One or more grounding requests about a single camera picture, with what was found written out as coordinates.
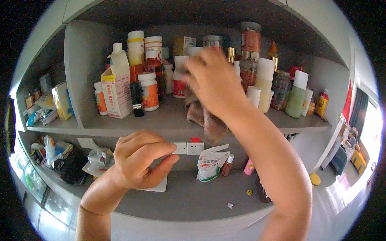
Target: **red flag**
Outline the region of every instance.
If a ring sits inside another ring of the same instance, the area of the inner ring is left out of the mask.
[[[347,93],[346,103],[343,108],[343,116],[346,118],[347,123],[350,121],[350,110],[351,110],[351,99],[352,99],[352,88],[351,88],[351,80],[349,84],[349,92]]]

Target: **hand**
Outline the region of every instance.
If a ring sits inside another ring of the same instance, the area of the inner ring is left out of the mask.
[[[181,80],[189,85],[201,104],[222,119],[233,108],[243,105],[247,97],[233,66],[221,52],[204,49],[198,57],[185,62],[191,76],[184,74]]]
[[[179,159],[171,154],[177,146],[167,142],[157,132],[140,130],[119,138],[114,151],[112,179],[124,188],[146,189],[157,186]],[[160,157],[165,157],[154,168],[149,166]]]

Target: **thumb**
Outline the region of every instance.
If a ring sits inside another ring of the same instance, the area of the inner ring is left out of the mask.
[[[179,156],[177,154],[172,154],[165,157],[151,170],[150,175],[148,175],[146,179],[151,182],[152,186],[157,186],[170,172],[171,168],[178,160]]]

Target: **light switch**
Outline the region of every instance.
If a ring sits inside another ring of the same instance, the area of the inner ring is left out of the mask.
[[[186,144],[188,156],[200,155],[204,150],[203,142],[188,142]]]
[[[185,154],[186,155],[186,142],[172,142],[177,145],[177,149],[172,154]]]

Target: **brown towel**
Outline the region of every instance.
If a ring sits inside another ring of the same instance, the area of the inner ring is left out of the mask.
[[[225,123],[202,106],[189,87],[185,89],[185,108],[188,110],[188,121],[196,122],[204,128],[206,141],[210,145],[216,145],[227,132]]]

